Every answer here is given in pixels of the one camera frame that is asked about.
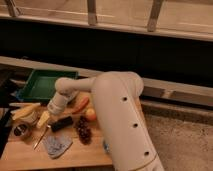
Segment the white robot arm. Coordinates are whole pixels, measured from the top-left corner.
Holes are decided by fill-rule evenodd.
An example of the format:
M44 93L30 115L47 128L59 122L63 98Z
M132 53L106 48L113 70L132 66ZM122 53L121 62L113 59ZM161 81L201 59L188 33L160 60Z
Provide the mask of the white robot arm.
M55 82L55 94L47 105L50 114L60 114L75 91L91 93L93 106L112 163L117 171L164 171L146 124L135 104L144 89L135 72L104 72L96 77Z

